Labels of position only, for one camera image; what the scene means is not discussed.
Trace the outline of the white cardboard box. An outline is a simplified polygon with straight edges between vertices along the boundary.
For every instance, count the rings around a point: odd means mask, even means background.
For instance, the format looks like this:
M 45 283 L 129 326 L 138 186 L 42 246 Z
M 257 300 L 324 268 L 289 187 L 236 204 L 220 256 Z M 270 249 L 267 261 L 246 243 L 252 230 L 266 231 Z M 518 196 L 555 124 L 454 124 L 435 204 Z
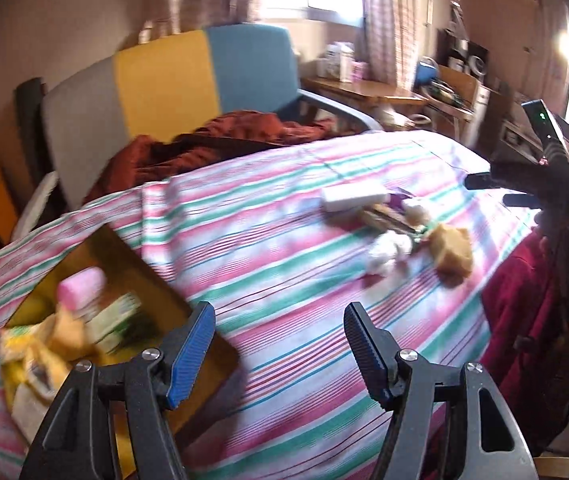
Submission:
M 15 390 L 11 416 L 23 437 L 31 444 L 45 419 L 49 405 L 27 384 L 19 384 Z

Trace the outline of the white plastic bag ball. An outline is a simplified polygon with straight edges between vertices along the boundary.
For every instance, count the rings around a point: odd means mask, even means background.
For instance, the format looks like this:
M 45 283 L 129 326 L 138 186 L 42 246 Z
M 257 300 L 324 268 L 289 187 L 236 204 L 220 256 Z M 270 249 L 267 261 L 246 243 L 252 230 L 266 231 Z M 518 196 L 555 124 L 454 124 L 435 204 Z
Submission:
M 407 223 L 411 226 L 427 226 L 431 222 L 431 215 L 420 198 L 404 198 L 401 201 L 401 208 Z

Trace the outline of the yellow sponge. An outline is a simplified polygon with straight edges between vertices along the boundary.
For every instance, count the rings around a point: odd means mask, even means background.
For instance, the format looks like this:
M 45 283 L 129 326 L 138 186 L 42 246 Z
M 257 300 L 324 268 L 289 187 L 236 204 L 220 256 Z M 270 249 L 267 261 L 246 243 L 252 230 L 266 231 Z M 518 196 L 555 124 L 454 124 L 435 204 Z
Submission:
M 84 321 L 64 308 L 57 310 L 54 315 L 54 323 L 46 346 L 68 362 L 89 356 L 92 352 L 92 344 L 88 340 Z
M 438 223 L 427 237 L 437 272 L 468 278 L 473 269 L 470 233 L 467 229 Z

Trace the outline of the brown cracker pack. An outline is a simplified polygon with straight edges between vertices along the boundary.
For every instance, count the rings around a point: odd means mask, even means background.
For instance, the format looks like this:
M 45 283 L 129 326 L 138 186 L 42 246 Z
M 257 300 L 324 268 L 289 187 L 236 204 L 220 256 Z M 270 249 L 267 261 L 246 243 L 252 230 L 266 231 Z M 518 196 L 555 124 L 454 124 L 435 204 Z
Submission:
M 363 207 L 360 211 L 360 217 L 363 222 L 380 231 L 393 230 L 411 236 L 419 236 L 426 232 L 426 227 L 422 224 L 414 226 L 403 214 L 399 214 L 393 208 L 383 204 Z

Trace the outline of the green yellow snack bar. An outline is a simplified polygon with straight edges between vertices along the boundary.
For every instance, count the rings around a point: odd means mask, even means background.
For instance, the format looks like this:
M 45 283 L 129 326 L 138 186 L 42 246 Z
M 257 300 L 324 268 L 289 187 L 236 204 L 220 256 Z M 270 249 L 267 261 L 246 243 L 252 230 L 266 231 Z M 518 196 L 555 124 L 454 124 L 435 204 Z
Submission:
M 37 338 L 37 325 L 20 325 L 0 330 L 0 363 L 21 361 Z

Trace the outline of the gold metal tin box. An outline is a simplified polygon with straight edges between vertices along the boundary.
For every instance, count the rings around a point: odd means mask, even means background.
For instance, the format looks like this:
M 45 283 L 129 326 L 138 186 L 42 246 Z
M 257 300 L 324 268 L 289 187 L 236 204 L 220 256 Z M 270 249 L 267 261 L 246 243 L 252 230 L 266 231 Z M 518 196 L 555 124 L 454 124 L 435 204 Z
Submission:
M 188 304 L 121 237 L 107 226 L 101 226 L 36 285 L 4 328 L 37 325 L 36 340 L 46 346 L 54 315 L 57 310 L 64 308 L 57 300 L 60 281 L 90 266 L 98 266 L 106 274 L 106 286 L 100 296 L 85 309 L 77 312 L 69 310 L 76 318 L 81 318 L 85 326 L 94 315 L 127 292 L 132 292 L 139 298 L 141 308 L 132 319 L 132 325 L 120 346 L 112 353 L 103 353 L 92 345 L 89 356 L 66 361 L 70 364 L 71 371 L 82 361 L 90 361 L 99 366 L 113 365 L 127 362 L 147 348 L 158 347 L 168 333 L 188 321 L 198 305 Z M 1 377 L 7 404 L 12 411 L 16 388 L 19 384 L 26 384 L 23 360 L 1 364 Z M 181 453 L 190 444 L 226 414 L 237 399 L 241 382 L 239 353 L 215 330 L 190 396 L 178 408 L 164 413 L 180 459 Z M 139 479 L 132 456 L 125 404 L 113 402 L 110 411 L 117 456 L 123 474 L 121 479 Z

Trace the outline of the white foam block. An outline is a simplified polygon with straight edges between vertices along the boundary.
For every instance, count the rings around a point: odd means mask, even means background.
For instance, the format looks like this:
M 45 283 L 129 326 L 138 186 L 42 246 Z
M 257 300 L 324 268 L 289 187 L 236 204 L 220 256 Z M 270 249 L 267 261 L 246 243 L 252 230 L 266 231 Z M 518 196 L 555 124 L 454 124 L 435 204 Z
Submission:
M 327 212 L 340 212 L 384 203 L 389 192 L 384 186 L 345 183 L 324 188 L 322 205 Z

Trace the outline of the pink hair roller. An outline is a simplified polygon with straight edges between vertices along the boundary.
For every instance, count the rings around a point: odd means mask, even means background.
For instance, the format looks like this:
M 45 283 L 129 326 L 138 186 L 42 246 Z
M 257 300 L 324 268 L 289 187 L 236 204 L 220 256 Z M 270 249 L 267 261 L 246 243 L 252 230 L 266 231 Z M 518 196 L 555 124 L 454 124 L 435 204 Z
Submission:
M 106 274 L 98 266 L 90 266 L 60 281 L 57 300 L 62 307 L 77 312 L 96 300 L 104 286 Z

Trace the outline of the green white medicine box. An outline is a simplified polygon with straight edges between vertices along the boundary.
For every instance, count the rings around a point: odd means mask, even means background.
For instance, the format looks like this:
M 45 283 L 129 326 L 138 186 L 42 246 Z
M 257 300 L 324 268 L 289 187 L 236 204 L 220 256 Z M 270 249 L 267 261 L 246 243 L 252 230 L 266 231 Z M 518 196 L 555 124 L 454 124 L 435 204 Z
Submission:
M 124 342 L 132 319 L 140 308 L 141 301 L 132 292 L 114 300 L 87 322 L 86 333 L 90 343 L 103 353 L 112 353 Z

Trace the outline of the blue bag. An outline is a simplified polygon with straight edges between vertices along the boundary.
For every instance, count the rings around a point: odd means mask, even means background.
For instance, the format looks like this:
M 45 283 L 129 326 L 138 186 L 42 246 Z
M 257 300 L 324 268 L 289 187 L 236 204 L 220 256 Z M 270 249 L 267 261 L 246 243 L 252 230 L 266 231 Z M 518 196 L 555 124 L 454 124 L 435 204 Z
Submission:
M 418 89 L 439 77 L 439 65 L 429 56 L 422 56 L 417 63 L 414 73 L 413 88 Z

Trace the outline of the wooden side table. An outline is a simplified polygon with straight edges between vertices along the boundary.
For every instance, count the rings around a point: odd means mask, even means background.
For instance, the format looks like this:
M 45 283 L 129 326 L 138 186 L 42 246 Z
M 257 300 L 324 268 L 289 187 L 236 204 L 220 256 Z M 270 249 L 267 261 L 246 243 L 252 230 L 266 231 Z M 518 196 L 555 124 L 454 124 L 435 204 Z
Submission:
M 410 90 L 396 88 L 390 84 L 372 80 L 341 82 L 337 80 L 305 77 L 301 86 L 308 91 L 328 96 L 330 99 L 351 103 L 358 110 L 372 113 L 378 107 L 390 106 L 397 110 L 421 110 L 427 103 L 424 96 L 419 96 Z

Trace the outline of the white boxes on table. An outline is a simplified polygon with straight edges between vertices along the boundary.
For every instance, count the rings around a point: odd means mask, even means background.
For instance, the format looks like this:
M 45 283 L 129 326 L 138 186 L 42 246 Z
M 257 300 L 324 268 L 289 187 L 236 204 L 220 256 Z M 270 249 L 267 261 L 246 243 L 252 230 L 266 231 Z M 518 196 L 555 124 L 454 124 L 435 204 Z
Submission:
M 368 64 L 357 60 L 354 44 L 335 41 L 328 44 L 316 59 L 316 72 L 319 78 L 351 84 L 365 80 L 368 76 Z

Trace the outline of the striped pink green tablecloth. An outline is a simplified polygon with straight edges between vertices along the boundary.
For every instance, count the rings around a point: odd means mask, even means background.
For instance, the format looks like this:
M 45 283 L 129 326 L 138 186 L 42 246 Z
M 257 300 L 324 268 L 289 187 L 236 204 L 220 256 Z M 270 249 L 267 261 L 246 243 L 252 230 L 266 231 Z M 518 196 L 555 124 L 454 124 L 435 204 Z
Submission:
M 363 479 L 388 414 L 374 403 L 343 330 L 358 301 L 399 344 L 433 362 L 477 360 L 489 339 L 481 291 L 531 232 L 533 213 L 463 180 L 487 164 L 432 132 L 358 136 L 280 148 L 101 198 L 0 250 L 0 328 L 35 285 L 102 224 L 191 301 L 216 310 L 248 373 L 239 402 L 185 452 L 194 479 Z M 441 282 L 425 252 L 379 278 L 375 233 L 329 216 L 324 188 L 350 181 L 403 190 L 432 218 L 469 232 L 473 270 Z M 0 477 L 25 448 L 0 380 Z

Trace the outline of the rust red jacket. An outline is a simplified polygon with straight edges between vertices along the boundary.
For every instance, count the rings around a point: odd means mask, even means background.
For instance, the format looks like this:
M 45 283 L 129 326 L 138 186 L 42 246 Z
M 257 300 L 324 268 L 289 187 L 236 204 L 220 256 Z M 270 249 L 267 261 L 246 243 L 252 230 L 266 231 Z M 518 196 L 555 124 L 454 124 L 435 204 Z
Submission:
M 336 138 L 332 118 L 308 125 L 283 122 L 274 113 L 237 110 L 218 116 L 189 133 L 161 142 L 152 136 L 136 136 L 106 164 L 84 198 L 85 203 L 273 148 Z

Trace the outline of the black rolled mat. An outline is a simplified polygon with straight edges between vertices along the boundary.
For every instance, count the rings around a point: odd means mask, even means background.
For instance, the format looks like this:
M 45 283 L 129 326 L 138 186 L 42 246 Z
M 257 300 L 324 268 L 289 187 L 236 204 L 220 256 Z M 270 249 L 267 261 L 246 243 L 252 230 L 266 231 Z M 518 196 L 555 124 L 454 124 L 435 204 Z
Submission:
M 22 82 L 13 92 L 21 146 L 34 186 L 53 170 L 42 122 L 42 102 L 46 93 L 45 81 L 40 77 Z

